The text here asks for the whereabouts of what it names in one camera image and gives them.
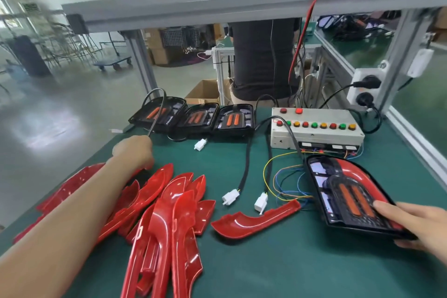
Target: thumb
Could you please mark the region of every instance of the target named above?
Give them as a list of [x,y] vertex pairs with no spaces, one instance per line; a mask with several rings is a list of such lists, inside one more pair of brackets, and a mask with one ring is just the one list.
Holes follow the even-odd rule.
[[421,232],[424,226],[424,219],[413,216],[395,205],[376,200],[373,206],[382,216],[401,224],[416,235]]

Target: gray floor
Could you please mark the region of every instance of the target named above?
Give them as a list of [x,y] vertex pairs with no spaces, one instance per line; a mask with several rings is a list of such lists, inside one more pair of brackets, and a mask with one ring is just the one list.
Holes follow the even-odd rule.
[[[159,87],[184,97],[201,79],[215,78],[210,60],[179,68],[155,67]],[[0,83],[0,225],[8,226],[109,141],[141,106],[138,72],[88,64],[53,71],[54,78]]]

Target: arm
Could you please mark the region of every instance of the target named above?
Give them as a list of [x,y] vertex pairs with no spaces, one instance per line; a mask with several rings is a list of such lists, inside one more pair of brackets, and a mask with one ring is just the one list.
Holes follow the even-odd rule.
[[428,251],[447,265],[447,211],[439,207],[397,203],[396,206],[375,201],[382,216],[401,224],[418,240],[396,240],[404,248]]
[[118,143],[113,157],[0,258],[5,298],[59,298],[81,269],[121,190],[139,168],[152,167],[149,137]]

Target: finger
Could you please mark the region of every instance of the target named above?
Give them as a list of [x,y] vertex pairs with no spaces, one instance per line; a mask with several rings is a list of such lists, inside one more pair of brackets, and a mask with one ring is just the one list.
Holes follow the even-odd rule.
[[401,224],[416,235],[420,233],[424,227],[424,219],[413,216],[395,205],[378,200],[374,201],[373,205],[377,212],[382,216]]
[[427,251],[427,248],[421,243],[420,240],[395,240],[394,244],[402,248]]
[[405,212],[408,212],[413,216],[421,218],[433,219],[440,215],[442,216],[446,215],[446,211],[444,209],[441,209],[440,207],[424,206],[409,203],[396,203],[396,205]]

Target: black power plug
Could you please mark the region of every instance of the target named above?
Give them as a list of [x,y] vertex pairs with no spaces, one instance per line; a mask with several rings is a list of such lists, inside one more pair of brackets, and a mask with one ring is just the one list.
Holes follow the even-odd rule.
[[360,93],[357,98],[355,98],[355,101],[360,106],[366,106],[367,108],[372,108],[374,106],[374,97],[369,92]]
[[378,89],[382,84],[382,81],[375,75],[369,75],[363,78],[361,81],[356,81],[352,83],[354,87],[363,87],[366,89]]

